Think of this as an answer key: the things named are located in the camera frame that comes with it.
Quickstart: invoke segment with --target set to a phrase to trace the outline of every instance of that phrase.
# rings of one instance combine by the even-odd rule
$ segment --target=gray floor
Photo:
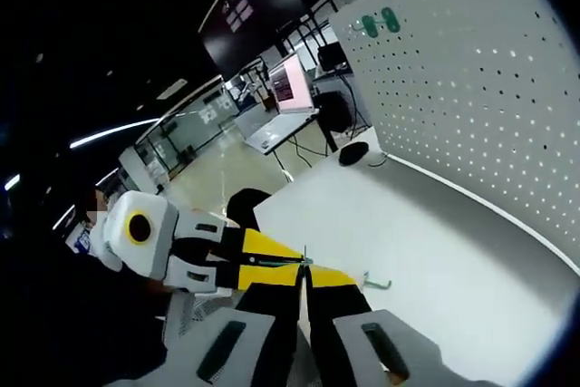
[[[296,138],[301,146],[324,154],[326,142],[316,123],[304,128]],[[339,135],[336,141],[340,146],[348,138]],[[291,178],[296,179],[308,170],[290,142],[284,143],[276,154]],[[306,150],[300,150],[300,154],[312,165],[324,158]],[[169,190],[171,196],[184,205],[224,214],[227,200],[243,188],[274,194],[287,183],[276,157],[263,156],[247,146],[233,127],[208,144],[198,158],[171,181]]]

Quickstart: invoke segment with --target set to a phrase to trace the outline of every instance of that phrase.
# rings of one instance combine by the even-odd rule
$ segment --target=glass wall
[[[135,149],[150,175],[165,185],[196,158],[201,148],[227,129],[238,114],[223,82],[214,83],[183,102]]]

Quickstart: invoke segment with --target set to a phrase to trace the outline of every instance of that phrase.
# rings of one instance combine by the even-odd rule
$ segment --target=desk
[[[282,113],[246,139],[246,144],[267,156],[276,151],[290,137],[296,135],[316,119],[318,111]]]
[[[370,152],[342,168],[337,154],[256,207],[261,230],[320,265],[353,277],[369,270],[387,291],[365,288],[436,343],[443,362],[472,380],[516,385],[549,351],[580,279],[520,228],[476,201]]]

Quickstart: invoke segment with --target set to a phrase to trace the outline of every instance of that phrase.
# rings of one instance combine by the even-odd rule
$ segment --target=dark ceiling
[[[147,126],[69,155],[68,144],[159,117],[217,75],[197,35],[213,1],[3,0],[7,75],[0,113],[10,121],[10,146],[0,156],[0,180],[20,173],[19,189],[33,180],[38,187],[70,190],[75,179],[94,182],[118,166],[119,154]],[[317,0],[304,1],[312,5]],[[188,85],[157,101],[179,78]],[[70,192],[53,193],[59,199],[54,209],[62,213]]]

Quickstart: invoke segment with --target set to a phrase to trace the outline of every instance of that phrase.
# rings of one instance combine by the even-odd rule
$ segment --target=computer monitor
[[[314,109],[306,74],[297,54],[286,57],[271,69],[270,80],[280,113]]]

